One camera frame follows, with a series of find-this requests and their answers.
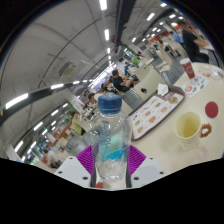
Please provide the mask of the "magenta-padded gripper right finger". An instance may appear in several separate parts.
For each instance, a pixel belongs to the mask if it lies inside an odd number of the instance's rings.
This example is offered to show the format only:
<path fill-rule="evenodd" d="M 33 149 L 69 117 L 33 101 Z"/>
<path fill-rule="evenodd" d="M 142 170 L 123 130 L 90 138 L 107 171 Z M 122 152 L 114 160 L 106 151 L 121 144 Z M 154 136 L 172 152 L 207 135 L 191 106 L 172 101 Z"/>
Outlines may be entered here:
<path fill-rule="evenodd" d="M 164 171 L 153 157 L 147 157 L 134 146 L 130 146 L 126 187 L 140 188 L 164 176 Z"/>

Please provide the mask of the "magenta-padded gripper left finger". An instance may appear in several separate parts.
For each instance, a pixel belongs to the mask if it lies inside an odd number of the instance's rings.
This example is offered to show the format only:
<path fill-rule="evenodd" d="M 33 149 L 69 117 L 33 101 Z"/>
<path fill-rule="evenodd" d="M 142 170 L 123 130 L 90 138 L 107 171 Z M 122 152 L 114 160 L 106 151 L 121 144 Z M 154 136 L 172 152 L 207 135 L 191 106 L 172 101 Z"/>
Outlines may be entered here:
<path fill-rule="evenodd" d="M 69 156 L 55 171 L 55 175 L 84 188 L 96 183 L 94 156 L 91 147 L 77 156 Z"/>

